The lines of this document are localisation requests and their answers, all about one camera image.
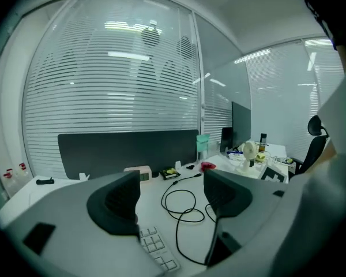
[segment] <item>desk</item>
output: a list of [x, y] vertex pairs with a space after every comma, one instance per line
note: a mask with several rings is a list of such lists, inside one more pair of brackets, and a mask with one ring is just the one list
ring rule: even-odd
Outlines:
[[[284, 146], [269, 145], [267, 151], [272, 156], [286, 157]], [[206, 161], [217, 165], [217, 169], [232, 172], [234, 169], [233, 161], [229, 161], [224, 156], [215, 155]], [[179, 178], [191, 177], [198, 173], [200, 165], [196, 165], [193, 170], [183, 167], [179, 170], [181, 176]], [[26, 209], [40, 200], [46, 194], [68, 186], [77, 184], [80, 181], [56, 179], [53, 185], [37, 185], [37, 179], [49, 179], [48, 177], [37, 176], [30, 180], [17, 194], [15, 194], [0, 210], [0, 228], [4, 229], [11, 221], [23, 213]], [[201, 223], [185, 223], [179, 224], [179, 247], [183, 253], [194, 260], [203, 262], [207, 252], [209, 251], [212, 236], [215, 229], [213, 223], [205, 212], [205, 206], [208, 201], [204, 194], [203, 176], [184, 180], [173, 186], [170, 191], [177, 189], [187, 189], [192, 191], [196, 196], [196, 208], [205, 214], [205, 220]], [[142, 183], [141, 196], [136, 206], [136, 214], [138, 215], [138, 224], [144, 226], [156, 226], [161, 232], [164, 241], [169, 249], [181, 264], [181, 269], [176, 272], [177, 276], [190, 276], [198, 274], [206, 269], [203, 265], [198, 265], [186, 260], [182, 257], [175, 245], [175, 228], [177, 221], [169, 216], [169, 214], [160, 206], [160, 199], [166, 189], [173, 183], [174, 179], [163, 181], [162, 177], [153, 178], [150, 182]], [[168, 207], [177, 211], [184, 211], [193, 206], [193, 198], [190, 194], [174, 193], [167, 200]], [[190, 213], [185, 215], [186, 219], [199, 219], [201, 215], [198, 213]]]

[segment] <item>office chair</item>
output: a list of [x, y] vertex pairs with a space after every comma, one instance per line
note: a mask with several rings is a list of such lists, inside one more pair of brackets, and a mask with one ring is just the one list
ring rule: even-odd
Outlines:
[[[322, 136], [322, 129], [326, 132], [326, 135]], [[318, 115], [313, 116], [308, 124], [307, 124], [307, 130], [312, 136], [315, 137], [309, 146], [309, 150], [307, 151], [305, 160], [302, 162], [301, 160], [297, 158], [292, 158], [292, 160], [296, 163], [296, 170], [295, 173], [288, 172], [288, 178], [291, 179], [294, 175], [304, 173], [306, 170], [309, 169], [310, 166], [314, 164], [315, 161], [319, 158], [319, 156], [322, 154], [324, 150], [324, 146], [327, 142], [327, 139], [329, 137], [327, 131], [322, 126], [322, 121], [318, 117]]]

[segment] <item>glass wall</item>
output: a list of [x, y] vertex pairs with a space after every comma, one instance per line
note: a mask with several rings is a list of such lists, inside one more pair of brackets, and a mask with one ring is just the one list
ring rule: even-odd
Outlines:
[[198, 129], [191, 11], [166, 0], [75, 0], [29, 69], [23, 130], [36, 175], [66, 178], [61, 133]]
[[234, 63], [238, 48], [218, 29], [196, 16], [204, 68], [204, 133], [210, 134], [210, 153], [218, 152], [221, 130], [232, 126], [232, 102], [251, 108], [246, 64]]
[[267, 142], [285, 145], [288, 156], [304, 160], [314, 138], [307, 124], [343, 77], [338, 53], [328, 39], [298, 40], [235, 62], [243, 60], [251, 87], [251, 139], [267, 133]]

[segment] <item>keyboard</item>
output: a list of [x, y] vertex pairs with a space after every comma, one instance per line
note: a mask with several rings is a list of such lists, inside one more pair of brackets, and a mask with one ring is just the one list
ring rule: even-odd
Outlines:
[[140, 243], [164, 272], [172, 272], [180, 268], [177, 259], [167, 248], [156, 227], [140, 227]]

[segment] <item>small box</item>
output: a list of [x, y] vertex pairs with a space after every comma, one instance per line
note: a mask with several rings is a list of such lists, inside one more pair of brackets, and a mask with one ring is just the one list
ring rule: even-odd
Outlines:
[[160, 174], [163, 176], [164, 180], [179, 177], [180, 174], [173, 168], [163, 169]]
[[152, 178], [151, 169], [149, 166], [127, 167], [124, 171], [139, 170], [140, 182], [148, 182]]

